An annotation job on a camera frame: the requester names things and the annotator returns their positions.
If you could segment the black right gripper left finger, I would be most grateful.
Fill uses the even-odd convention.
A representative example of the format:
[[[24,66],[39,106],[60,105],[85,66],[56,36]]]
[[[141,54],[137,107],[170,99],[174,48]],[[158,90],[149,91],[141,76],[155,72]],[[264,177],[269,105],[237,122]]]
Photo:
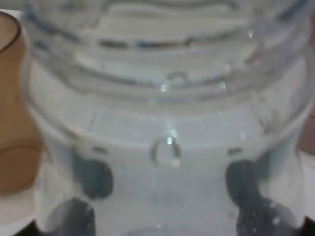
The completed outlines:
[[[115,154],[48,151],[45,158],[45,234],[115,234]]]

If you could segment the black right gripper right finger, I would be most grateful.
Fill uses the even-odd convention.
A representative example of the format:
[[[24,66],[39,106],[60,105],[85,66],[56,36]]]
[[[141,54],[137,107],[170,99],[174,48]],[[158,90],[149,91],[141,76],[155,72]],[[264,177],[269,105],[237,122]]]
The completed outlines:
[[[261,195],[255,163],[231,163],[225,172],[225,183],[239,214],[236,232],[239,236],[298,236],[299,227],[289,224],[292,212],[282,204]]]

